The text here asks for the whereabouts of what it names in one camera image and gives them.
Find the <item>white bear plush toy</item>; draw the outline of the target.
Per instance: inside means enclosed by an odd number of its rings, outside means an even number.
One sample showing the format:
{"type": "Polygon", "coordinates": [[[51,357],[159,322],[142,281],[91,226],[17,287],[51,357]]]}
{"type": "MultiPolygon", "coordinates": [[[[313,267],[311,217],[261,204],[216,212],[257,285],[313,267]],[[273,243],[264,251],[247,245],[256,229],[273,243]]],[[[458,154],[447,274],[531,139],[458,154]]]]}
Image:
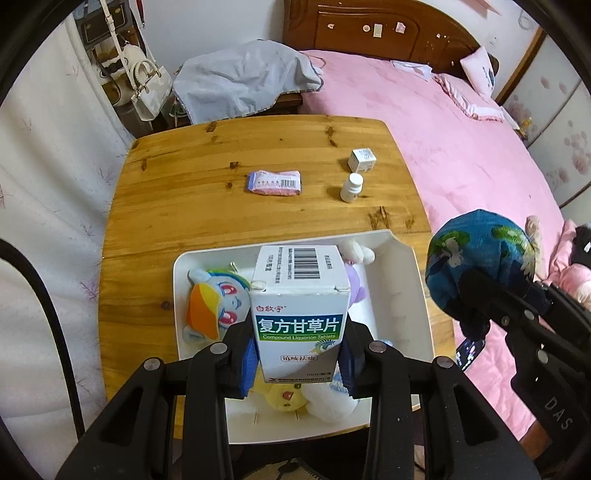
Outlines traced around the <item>white bear plush toy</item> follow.
{"type": "Polygon", "coordinates": [[[305,405],[308,413],[327,423],[345,419],[359,403],[337,378],[333,378],[330,383],[304,384],[301,390],[308,401],[305,405]]]}

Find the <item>yellow chick plush toy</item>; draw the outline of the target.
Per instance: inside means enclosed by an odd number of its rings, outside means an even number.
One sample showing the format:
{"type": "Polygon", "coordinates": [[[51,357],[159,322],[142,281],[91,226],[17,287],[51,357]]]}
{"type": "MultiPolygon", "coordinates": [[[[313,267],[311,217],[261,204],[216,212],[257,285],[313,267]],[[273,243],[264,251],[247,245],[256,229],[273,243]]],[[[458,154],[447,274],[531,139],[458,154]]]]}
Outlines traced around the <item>yellow chick plush toy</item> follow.
{"type": "Polygon", "coordinates": [[[280,412],[294,412],[308,404],[301,384],[271,384],[256,377],[252,392],[262,395],[271,408],[280,412]]]}

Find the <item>blue pony plush toy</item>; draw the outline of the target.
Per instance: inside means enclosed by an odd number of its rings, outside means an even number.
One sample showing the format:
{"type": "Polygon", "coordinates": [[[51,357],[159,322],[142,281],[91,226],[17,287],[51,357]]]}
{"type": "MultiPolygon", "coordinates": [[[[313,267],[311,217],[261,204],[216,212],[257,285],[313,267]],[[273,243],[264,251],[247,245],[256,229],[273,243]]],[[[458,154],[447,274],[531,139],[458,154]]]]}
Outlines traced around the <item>blue pony plush toy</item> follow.
{"type": "Polygon", "coordinates": [[[183,327],[186,341],[221,341],[229,327],[245,321],[250,310],[249,281],[238,273],[193,268],[183,327]]]}

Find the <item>green white medicine box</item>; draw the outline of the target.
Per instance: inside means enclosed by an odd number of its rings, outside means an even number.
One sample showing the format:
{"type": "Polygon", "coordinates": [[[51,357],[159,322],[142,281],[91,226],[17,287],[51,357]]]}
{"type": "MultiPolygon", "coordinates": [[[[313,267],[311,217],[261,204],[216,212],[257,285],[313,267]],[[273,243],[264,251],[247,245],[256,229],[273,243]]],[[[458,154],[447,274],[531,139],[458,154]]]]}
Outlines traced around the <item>green white medicine box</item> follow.
{"type": "Polygon", "coordinates": [[[351,299],[338,247],[263,246],[249,298],[264,381],[330,382],[351,299]]]}

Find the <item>purple plush toy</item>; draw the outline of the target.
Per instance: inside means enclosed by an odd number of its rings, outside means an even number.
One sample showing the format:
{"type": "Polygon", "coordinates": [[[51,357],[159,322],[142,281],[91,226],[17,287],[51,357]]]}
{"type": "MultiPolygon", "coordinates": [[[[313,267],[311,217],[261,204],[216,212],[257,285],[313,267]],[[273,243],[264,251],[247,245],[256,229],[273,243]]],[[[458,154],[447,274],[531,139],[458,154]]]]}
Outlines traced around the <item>purple plush toy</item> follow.
{"type": "Polygon", "coordinates": [[[369,247],[363,246],[356,240],[346,239],[339,243],[339,254],[345,265],[346,275],[349,279],[349,307],[365,300],[368,296],[368,290],[363,286],[360,269],[372,264],[376,259],[375,252],[369,247]]]}

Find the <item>blue patterned pouch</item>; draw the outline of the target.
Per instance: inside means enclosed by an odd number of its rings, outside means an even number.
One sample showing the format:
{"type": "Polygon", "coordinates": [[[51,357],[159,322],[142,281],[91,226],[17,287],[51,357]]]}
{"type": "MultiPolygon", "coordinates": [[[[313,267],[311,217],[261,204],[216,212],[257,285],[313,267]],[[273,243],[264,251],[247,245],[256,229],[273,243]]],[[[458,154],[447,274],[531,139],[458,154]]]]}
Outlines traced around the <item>blue patterned pouch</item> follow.
{"type": "Polygon", "coordinates": [[[455,217],[430,242],[426,282],[438,307],[459,322],[476,314],[460,283],[467,281],[479,294],[487,291],[484,282],[467,278],[473,270],[523,296],[534,280],[535,244],[522,227],[497,213],[479,209],[455,217]]]}

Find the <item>white pill bottle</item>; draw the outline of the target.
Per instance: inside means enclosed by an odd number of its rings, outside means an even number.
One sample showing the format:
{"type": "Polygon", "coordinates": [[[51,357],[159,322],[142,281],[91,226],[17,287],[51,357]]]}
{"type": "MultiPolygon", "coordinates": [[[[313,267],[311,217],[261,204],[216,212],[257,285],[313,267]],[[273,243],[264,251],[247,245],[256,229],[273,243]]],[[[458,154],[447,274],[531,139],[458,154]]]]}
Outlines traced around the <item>white pill bottle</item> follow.
{"type": "Polygon", "coordinates": [[[351,173],[342,184],[341,199],[346,203],[352,203],[359,197],[363,190],[363,176],[359,173],[351,173]]]}

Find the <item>pink tissue packet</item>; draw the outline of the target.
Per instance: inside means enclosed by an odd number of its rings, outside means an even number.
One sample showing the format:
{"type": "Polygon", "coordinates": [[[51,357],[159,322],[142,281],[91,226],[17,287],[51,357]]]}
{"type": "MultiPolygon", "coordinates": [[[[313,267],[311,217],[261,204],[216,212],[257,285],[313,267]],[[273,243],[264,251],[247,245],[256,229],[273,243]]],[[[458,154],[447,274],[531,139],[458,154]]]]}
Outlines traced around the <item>pink tissue packet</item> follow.
{"type": "Polygon", "coordinates": [[[301,194],[301,173],[298,171],[254,171],[249,174],[246,189],[267,196],[296,196],[301,194]]]}

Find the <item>small white box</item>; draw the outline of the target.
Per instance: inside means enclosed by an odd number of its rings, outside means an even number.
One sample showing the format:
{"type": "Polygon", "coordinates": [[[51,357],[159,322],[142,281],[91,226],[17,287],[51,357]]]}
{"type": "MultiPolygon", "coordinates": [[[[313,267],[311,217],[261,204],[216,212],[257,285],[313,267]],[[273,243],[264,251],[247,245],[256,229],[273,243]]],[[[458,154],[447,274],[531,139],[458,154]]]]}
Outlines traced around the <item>small white box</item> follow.
{"type": "Polygon", "coordinates": [[[369,172],[377,163],[377,157],[370,148],[354,149],[349,155],[348,166],[352,173],[369,172]]]}

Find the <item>pink pajama clothes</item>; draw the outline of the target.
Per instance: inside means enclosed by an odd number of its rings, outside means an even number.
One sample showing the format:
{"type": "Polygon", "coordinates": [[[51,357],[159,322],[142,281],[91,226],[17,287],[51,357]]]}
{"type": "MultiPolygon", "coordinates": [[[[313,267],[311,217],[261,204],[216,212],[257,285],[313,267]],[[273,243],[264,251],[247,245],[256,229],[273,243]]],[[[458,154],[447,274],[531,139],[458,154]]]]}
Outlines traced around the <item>pink pajama clothes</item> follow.
{"type": "Polygon", "coordinates": [[[576,224],[572,220],[567,220],[551,256],[548,276],[544,283],[556,284],[585,309],[590,310],[590,268],[571,260],[575,234],[576,224]]]}

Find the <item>white plastic tray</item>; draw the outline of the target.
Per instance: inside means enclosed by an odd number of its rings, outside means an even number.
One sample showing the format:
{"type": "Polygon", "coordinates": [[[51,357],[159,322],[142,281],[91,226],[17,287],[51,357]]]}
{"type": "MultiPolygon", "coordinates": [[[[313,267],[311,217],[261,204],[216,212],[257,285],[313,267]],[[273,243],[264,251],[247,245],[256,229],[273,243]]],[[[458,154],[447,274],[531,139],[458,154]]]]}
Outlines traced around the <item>white plastic tray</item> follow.
{"type": "MultiPolygon", "coordinates": [[[[294,245],[338,245],[353,239],[369,247],[376,260],[360,269],[368,296],[352,307],[351,317],[364,323],[376,340],[389,341],[403,355],[430,362],[435,356],[430,316],[422,276],[415,251],[385,229],[327,237],[294,240],[294,245]]],[[[172,266],[174,324],[178,356],[192,358],[210,341],[185,341],[183,327],[190,293],[187,273],[235,264],[238,273],[252,279],[260,244],[186,251],[172,266]]],[[[245,400],[226,402],[228,439],[231,444],[263,444],[318,438],[348,433],[370,425],[372,401],[362,399],[353,413],[335,423],[327,423],[301,409],[276,411],[259,394],[245,400]]]]}

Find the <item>black smartphone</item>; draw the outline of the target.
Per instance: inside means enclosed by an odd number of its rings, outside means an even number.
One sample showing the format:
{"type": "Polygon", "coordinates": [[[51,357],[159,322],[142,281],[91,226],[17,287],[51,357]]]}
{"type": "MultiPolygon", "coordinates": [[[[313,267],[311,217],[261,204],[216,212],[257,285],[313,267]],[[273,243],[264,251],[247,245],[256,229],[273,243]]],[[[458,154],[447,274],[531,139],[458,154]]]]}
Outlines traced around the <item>black smartphone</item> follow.
{"type": "Polygon", "coordinates": [[[456,364],[462,371],[466,371],[482,353],[486,346],[486,340],[473,341],[466,338],[456,348],[456,364]]]}

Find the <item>beige patterned sock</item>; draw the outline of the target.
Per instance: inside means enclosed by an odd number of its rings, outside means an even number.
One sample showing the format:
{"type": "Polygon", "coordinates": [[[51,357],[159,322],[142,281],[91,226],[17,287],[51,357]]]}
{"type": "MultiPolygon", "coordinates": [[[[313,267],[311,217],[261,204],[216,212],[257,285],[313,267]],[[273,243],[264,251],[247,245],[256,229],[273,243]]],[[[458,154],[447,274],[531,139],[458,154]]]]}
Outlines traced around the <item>beige patterned sock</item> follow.
{"type": "Polygon", "coordinates": [[[543,252],[543,236],[540,220],[536,215],[530,215],[526,219],[525,233],[527,234],[535,252],[535,275],[542,280],[545,277],[546,267],[543,252]]]}

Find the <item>wooden table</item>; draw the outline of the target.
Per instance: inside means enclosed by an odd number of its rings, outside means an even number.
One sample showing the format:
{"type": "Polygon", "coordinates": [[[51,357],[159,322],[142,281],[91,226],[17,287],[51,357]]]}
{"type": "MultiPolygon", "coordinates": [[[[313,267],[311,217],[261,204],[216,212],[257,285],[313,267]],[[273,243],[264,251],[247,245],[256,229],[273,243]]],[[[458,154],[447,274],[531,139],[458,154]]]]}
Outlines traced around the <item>wooden table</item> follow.
{"type": "Polygon", "coordinates": [[[322,115],[263,116],[183,127],[132,145],[107,222],[98,324],[103,379],[114,394],[139,363],[177,357],[172,266],[183,252],[379,229],[424,260],[431,229],[386,125],[322,115]],[[377,163],[352,203],[349,155],[377,163]],[[301,194],[246,189],[254,171],[301,173],[301,194]]]}

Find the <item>pink bed blanket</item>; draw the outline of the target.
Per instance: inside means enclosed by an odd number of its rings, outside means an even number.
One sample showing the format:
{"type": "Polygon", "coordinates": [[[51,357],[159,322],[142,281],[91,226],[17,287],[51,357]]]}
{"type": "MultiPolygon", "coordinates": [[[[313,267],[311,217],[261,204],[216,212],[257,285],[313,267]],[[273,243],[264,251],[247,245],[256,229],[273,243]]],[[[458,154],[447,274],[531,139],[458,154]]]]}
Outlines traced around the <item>pink bed blanket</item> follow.
{"type": "Polygon", "coordinates": [[[432,78],[397,70],[391,61],[308,50],[322,88],[304,94],[304,113],[386,123],[415,182],[433,230],[484,209],[525,226],[540,220],[548,276],[564,223],[549,184],[506,122],[468,118],[432,78]]]}

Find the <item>pink frilled pillow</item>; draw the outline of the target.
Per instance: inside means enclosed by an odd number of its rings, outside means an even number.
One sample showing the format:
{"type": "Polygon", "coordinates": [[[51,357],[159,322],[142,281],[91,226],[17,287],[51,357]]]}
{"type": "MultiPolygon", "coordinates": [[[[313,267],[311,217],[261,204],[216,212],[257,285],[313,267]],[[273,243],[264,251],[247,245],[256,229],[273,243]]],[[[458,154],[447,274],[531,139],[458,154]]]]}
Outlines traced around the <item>pink frilled pillow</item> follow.
{"type": "Polygon", "coordinates": [[[501,108],[494,101],[481,97],[466,81],[446,73],[434,74],[433,79],[468,118],[504,121],[501,108]]]}

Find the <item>white pink pillow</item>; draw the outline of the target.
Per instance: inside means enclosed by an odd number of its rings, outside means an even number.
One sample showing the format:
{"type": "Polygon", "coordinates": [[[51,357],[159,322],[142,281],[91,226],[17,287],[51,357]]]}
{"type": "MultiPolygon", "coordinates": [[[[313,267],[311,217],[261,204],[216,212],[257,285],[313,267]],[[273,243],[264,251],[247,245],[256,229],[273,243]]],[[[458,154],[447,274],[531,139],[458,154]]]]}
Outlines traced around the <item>white pink pillow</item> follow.
{"type": "Polygon", "coordinates": [[[480,47],[460,60],[473,89],[482,97],[491,98],[495,89],[495,73],[487,50],[480,47]]]}

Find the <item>grey cloth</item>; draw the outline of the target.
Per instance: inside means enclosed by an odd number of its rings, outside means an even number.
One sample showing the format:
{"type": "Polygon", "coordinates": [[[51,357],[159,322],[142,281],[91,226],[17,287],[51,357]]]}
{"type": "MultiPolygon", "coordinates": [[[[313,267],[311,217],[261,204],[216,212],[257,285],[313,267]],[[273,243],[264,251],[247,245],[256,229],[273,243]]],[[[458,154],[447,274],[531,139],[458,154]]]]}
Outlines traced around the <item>grey cloth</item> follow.
{"type": "Polygon", "coordinates": [[[307,55],[270,40],[254,40],[185,61],[175,96],[193,124],[269,110],[283,94],[322,88],[307,55]]]}

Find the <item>white floral curtain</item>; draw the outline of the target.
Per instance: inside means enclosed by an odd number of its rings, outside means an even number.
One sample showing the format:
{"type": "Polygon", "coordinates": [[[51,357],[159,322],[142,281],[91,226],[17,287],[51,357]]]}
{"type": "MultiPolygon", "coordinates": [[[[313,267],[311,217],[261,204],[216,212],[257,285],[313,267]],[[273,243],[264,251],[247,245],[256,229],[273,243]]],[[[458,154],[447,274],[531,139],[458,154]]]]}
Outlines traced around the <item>white floral curtain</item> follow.
{"type": "MultiPolygon", "coordinates": [[[[29,60],[1,108],[1,236],[27,257],[50,293],[86,423],[106,402],[99,271],[131,143],[67,18],[29,60]]],[[[1,268],[1,415],[33,467],[53,478],[76,444],[75,428],[46,318],[9,265],[1,268]]]]}

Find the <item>white handbag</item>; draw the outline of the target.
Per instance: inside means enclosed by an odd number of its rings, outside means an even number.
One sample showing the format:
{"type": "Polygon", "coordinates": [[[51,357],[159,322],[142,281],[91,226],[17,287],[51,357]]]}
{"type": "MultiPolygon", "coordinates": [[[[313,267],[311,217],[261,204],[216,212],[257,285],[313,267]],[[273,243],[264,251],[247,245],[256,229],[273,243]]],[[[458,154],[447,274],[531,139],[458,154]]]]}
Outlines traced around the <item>white handbag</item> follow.
{"type": "Polygon", "coordinates": [[[126,44],[122,55],[135,111],[141,121],[153,121],[171,93],[172,78],[164,66],[158,66],[136,45],[126,44]]]}

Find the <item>folded white paper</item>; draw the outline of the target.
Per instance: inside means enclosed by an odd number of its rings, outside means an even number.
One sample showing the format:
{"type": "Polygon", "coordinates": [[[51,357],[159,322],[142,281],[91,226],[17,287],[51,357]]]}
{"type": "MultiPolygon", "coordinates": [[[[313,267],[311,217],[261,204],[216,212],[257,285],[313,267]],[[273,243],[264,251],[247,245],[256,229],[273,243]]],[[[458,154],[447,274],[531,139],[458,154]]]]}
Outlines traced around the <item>folded white paper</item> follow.
{"type": "Polygon", "coordinates": [[[433,78],[433,69],[428,64],[421,64],[415,62],[391,60],[391,63],[397,70],[413,74],[414,76],[429,82],[433,78]]]}

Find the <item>dark wooden headboard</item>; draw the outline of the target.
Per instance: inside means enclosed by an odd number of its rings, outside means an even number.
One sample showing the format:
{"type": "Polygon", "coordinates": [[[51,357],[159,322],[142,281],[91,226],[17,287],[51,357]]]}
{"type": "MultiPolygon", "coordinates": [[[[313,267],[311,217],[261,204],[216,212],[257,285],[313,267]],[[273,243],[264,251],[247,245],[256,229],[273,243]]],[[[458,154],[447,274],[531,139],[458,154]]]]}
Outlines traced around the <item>dark wooden headboard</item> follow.
{"type": "Polygon", "coordinates": [[[462,77],[460,60],[480,48],[459,22],[421,1],[286,0],[283,6],[283,43],[296,50],[410,61],[462,77]]]}

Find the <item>dark blue bag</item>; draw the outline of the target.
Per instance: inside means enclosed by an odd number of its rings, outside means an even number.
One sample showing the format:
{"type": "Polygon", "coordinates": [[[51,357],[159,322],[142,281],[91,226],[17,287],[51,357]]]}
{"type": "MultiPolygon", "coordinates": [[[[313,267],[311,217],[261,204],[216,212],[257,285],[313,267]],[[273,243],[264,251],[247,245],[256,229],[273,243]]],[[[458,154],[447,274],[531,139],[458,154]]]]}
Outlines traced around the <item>dark blue bag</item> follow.
{"type": "MultiPolygon", "coordinates": [[[[132,25],[132,14],[127,0],[108,0],[106,5],[116,33],[132,25]]],[[[98,0],[83,1],[74,10],[73,18],[85,48],[92,48],[110,37],[104,11],[98,0]]]]}

